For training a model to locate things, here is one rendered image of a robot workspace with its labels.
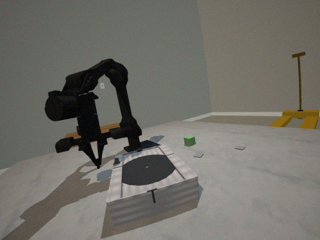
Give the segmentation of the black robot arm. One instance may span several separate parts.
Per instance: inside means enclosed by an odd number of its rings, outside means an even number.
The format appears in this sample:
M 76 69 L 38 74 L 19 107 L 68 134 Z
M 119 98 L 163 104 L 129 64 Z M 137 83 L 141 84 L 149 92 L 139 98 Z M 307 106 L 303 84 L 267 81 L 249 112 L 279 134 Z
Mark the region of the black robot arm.
M 95 99 L 99 97 L 89 91 L 97 86 L 98 79 L 104 74 L 116 88 L 122 115 L 119 126 L 124 131 L 124 138 L 128 138 L 128 148 L 130 150 L 142 148 L 139 140 L 142 130 L 132 116 L 126 88 L 128 71 L 121 63 L 113 59 L 102 60 L 87 70 L 68 75 L 62 91 L 49 91 L 44 108 L 46 116 L 56 122 L 97 114 Z

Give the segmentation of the green cube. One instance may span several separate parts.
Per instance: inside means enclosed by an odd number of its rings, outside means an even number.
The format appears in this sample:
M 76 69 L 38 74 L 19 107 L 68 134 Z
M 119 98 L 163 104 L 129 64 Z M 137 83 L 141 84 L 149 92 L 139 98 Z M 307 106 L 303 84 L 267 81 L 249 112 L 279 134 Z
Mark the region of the green cube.
M 184 144 L 185 144 L 186 146 L 195 145 L 195 144 L 196 144 L 195 137 L 194 137 L 194 136 L 184 137 Z

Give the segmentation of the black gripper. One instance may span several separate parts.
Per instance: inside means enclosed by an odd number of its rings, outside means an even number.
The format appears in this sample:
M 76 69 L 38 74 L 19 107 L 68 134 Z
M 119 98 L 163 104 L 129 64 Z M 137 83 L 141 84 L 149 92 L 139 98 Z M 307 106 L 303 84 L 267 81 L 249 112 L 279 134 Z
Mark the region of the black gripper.
M 101 133 L 98 114 L 86 115 L 76 117 L 80 134 L 80 138 L 74 139 L 73 136 L 69 138 L 62 138 L 55 144 L 57 153 L 69 151 L 72 146 L 78 145 L 78 151 L 83 151 L 97 166 L 97 161 L 93 153 L 91 143 L 97 141 L 97 152 L 99 164 L 102 164 L 102 154 L 104 146 L 108 144 L 107 138 L 122 139 L 125 137 L 124 130 L 120 127 L 109 129 L 109 132 Z

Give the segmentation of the dark grey disc with small center hole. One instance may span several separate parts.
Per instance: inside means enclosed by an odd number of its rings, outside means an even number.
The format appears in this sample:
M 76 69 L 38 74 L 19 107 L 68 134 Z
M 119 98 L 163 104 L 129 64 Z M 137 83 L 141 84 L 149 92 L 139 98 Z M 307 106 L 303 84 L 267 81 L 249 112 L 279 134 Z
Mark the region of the dark grey disc with small center hole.
M 165 179 L 174 170 L 175 166 L 166 155 L 145 155 L 122 166 L 122 182 L 128 185 L 149 185 Z

